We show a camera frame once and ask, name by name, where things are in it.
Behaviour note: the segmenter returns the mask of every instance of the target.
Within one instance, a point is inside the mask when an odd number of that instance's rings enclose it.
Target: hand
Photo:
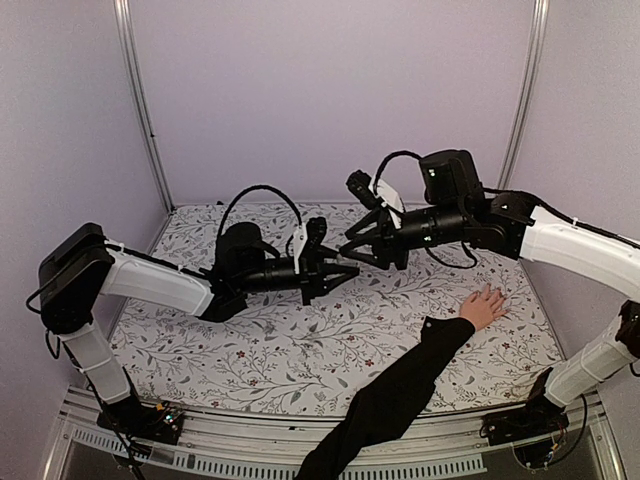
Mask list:
[[[506,299],[500,288],[492,291],[488,283],[482,292],[474,292],[464,301],[460,306],[460,317],[469,320],[479,332],[509,312],[502,309]]]

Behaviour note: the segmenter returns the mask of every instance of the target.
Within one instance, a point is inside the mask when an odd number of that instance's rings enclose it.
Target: floral tablecloth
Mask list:
[[[155,255],[210,267],[224,206],[179,208]],[[302,204],[303,217],[326,217],[326,245],[365,213],[359,205]],[[229,223],[253,221],[280,251],[293,214],[283,204],[240,204]],[[435,252],[469,262],[458,245]],[[251,295],[249,308],[222,324],[129,300],[112,348],[142,396],[252,412],[341,416],[355,392],[417,343],[425,315],[455,317],[461,301],[486,282],[509,296],[510,314],[477,333],[436,382],[427,412],[450,412],[526,398],[535,376],[561,360],[520,267],[477,251],[479,265],[452,270],[422,251],[409,268],[361,275],[302,306],[297,291]]]

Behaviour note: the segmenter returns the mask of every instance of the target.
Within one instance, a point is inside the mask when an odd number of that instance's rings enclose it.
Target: white arm segment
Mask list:
[[[545,384],[545,397],[566,407],[628,364],[637,360],[627,346],[616,340],[621,317],[572,358],[553,367]]]
[[[213,293],[205,280],[192,277],[126,253],[109,250],[116,262],[100,290],[172,307],[196,317],[207,309]]]
[[[105,403],[116,403],[131,394],[127,376],[96,322],[59,337],[77,360],[80,371],[89,377],[98,396]]]
[[[640,250],[631,245],[567,223],[543,207],[531,215],[520,256],[544,262],[603,283],[640,301]],[[545,384],[545,397],[566,407],[580,394],[604,382],[637,359],[616,340],[621,317],[571,359],[553,367]]]
[[[640,302],[640,250],[583,228],[574,227],[543,207],[536,207],[520,257],[544,262],[603,283]]]

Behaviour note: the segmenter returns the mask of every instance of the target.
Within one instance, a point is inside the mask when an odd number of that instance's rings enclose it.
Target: black sleeve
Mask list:
[[[474,333],[463,318],[427,318],[421,342],[353,397],[345,419],[306,456],[296,479],[336,479],[363,447],[400,438],[427,406],[435,379]]]

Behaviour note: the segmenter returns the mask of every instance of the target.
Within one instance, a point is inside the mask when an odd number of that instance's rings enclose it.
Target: person's arm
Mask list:
[[[460,308],[460,317],[427,317],[421,342],[384,370],[351,401],[346,418],[304,459],[298,480],[337,478],[363,447],[400,438],[427,406],[434,381],[478,330],[506,313],[505,298],[487,285]]]

